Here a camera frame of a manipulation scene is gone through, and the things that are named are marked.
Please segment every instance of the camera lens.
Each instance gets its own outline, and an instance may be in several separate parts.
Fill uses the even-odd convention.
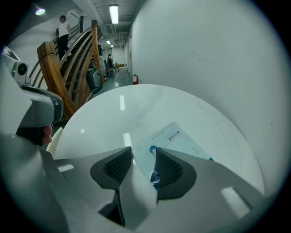
[[[26,66],[26,64],[24,64],[24,63],[20,64],[20,65],[18,66],[17,71],[18,71],[18,73],[19,73],[20,75],[24,75],[24,74],[26,73],[26,71],[27,71],[27,66]]]

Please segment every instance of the wooden newel post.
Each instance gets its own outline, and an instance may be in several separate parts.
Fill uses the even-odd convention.
[[[102,71],[100,66],[100,60],[99,60],[99,49],[98,49],[98,29],[97,29],[97,21],[92,20],[91,25],[91,31],[92,31],[92,46],[93,46],[93,56],[94,56],[94,62],[95,66],[98,67],[99,73],[100,73],[100,83],[104,83],[103,77],[102,77]]]
[[[53,42],[44,42],[37,48],[40,68],[48,90],[59,95],[64,102],[64,115],[70,118],[75,113],[74,103],[64,85],[55,56]]]

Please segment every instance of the black pants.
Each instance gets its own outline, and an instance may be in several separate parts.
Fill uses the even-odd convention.
[[[69,35],[63,35],[59,38],[59,46],[58,46],[58,50],[59,50],[59,56],[60,59],[62,59],[62,57],[65,55],[65,53],[68,51],[68,39],[69,39]]]

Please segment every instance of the light blue package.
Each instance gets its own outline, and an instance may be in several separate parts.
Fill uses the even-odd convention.
[[[175,122],[172,122],[132,146],[135,160],[152,184],[156,184],[159,181],[159,176],[156,172],[157,147],[180,151],[200,158],[213,160]]]

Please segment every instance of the glossy white surface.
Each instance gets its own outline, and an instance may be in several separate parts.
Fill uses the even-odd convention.
[[[176,122],[216,162],[264,193],[257,160],[239,130],[218,110],[184,91],[158,85],[124,86],[86,103],[69,120],[55,159],[134,145]]]

